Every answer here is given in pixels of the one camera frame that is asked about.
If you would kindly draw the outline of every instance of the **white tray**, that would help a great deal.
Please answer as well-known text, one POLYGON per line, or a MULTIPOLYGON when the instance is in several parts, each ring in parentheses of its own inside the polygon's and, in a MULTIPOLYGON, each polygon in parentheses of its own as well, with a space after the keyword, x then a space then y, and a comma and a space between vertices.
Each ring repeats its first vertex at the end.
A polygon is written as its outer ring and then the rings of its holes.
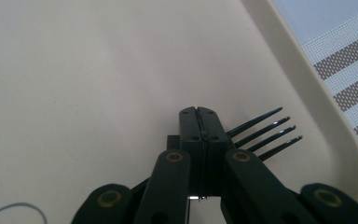
MULTIPOLYGON (((283 106, 297 130, 276 144, 304 139, 266 165, 358 201, 358 142, 270 1, 18 0, 0 4, 0 207, 69 223, 94 189, 149 177, 192 105, 227 130, 283 106)), ((222 223, 216 202, 192 223, 222 223)))

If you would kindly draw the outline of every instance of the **striped cloth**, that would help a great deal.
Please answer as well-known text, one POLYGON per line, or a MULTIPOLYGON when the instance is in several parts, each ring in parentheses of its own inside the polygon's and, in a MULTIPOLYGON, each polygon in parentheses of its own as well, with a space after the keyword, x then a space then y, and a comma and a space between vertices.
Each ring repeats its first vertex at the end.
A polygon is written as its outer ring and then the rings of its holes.
POLYGON ((358 16, 302 48, 358 135, 358 16))

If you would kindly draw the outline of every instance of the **metal fork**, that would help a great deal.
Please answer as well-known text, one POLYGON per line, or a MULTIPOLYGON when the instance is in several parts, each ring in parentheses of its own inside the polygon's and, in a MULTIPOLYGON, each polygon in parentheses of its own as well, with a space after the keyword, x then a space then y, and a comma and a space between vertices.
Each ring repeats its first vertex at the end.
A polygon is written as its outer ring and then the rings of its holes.
MULTIPOLYGON (((232 138, 234 136, 237 136, 238 134, 240 133, 243 133, 244 131, 248 130, 249 128, 255 126, 257 123, 261 122, 262 120, 264 119, 267 119, 269 117, 271 117, 272 115, 280 112, 282 110, 282 107, 279 107, 279 108, 276 108, 274 110, 271 110, 269 111, 268 113, 262 115, 262 116, 259 116, 255 119, 252 119, 252 120, 249 120, 245 123, 243 123, 242 125, 234 128, 233 130, 231 131, 228 131, 227 132, 227 136, 231 138, 231 141, 232 141, 232 138)), ((286 121, 288 121, 290 119, 290 117, 285 117, 283 119, 280 119, 278 121, 275 121, 273 123, 271 123, 269 126, 255 132, 255 133, 251 133, 249 134, 248 136, 242 138, 240 141, 236 142, 236 143, 233 143, 235 148, 239 148, 239 147, 242 147, 243 145, 249 143, 250 141, 256 139, 258 136, 264 134, 264 133, 267 133, 269 132, 270 130, 284 124, 286 121)), ((291 131, 293 131, 294 129, 296 128, 296 125, 293 125, 293 126, 290 126, 286 129, 283 129, 281 131, 279 131, 278 133, 275 133, 273 134, 272 136, 264 139, 263 141, 255 144, 254 146, 252 147, 248 147, 246 148, 246 150, 249 150, 249 151, 252 151, 252 152, 255 152, 257 151, 258 149, 260 149, 261 147, 265 146, 266 144, 269 144, 271 143, 272 141, 284 136, 285 134, 287 133, 290 133, 291 131)), ((292 144, 298 142, 299 140, 302 139, 302 135, 296 137, 296 138, 293 138, 267 152, 265 152, 264 154, 258 156, 258 158, 261 160, 261 161, 265 161, 267 160, 268 158, 272 157, 273 155, 277 154, 278 152, 284 150, 285 148, 287 147, 290 147, 292 144)))

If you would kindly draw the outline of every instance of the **fork tines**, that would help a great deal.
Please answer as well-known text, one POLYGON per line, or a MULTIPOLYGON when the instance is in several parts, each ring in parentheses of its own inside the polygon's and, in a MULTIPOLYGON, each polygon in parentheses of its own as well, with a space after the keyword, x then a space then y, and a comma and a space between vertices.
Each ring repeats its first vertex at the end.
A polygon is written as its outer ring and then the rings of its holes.
MULTIPOLYGON (((279 108, 276 108, 274 110, 269 111, 268 113, 266 113, 264 115, 261 115, 261 116, 255 118, 255 119, 249 120, 248 122, 243 123, 242 125, 238 126, 237 128, 227 132, 227 135, 232 138, 232 137, 234 137, 234 136, 236 136, 236 135, 238 135, 240 133, 243 133, 244 131, 248 130, 249 128, 255 126, 257 123, 261 122, 264 119, 267 119, 267 118, 271 117, 272 115, 280 112, 281 110, 282 110, 282 107, 279 107, 279 108)), ((250 141, 256 139, 258 136, 260 136, 260 135, 262 135, 264 133, 267 133, 270 130, 272 130, 272 129, 284 124, 289 119, 290 119, 290 117, 285 117, 284 119, 280 119, 278 121, 275 121, 272 124, 270 124, 269 126, 267 126, 267 127, 263 128, 263 129, 255 132, 255 133, 249 134, 248 136, 242 138, 240 141, 234 143, 235 148, 242 147, 243 145, 245 145, 245 144, 249 143, 250 141)), ((285 134, 290 133, 295 128, 296 128, 296 125, 291 126, 289 128, 286 128, 286 129, 283 129, 280 132, 275 133, 272 136, 264 139, 263 141, 255 144, 254 146, 246 148, 246 150, 255 152, 256 150, 260 149, 261 147, 265 146, 266 144, 269 144, 272 141, 280 138, 281 136, 284 136, 285 134)), ((284 150, 287 147, 290 147, 292 144, 298 142, 301 139, 302 139, 302 136, 298 136, 298 137, 296 137, 296 138, 294 138, 292 140, 289 140, 289 141, 287 141, 287 142, 285 142, 285 143, 283 143, 283 144, 271 149, 270 151, 262 154, 261 156, 259 156, 259 159, 261 161, 265 161, 268 158, 270 158, 271 156, 277 154, 278 152, 284 150)))

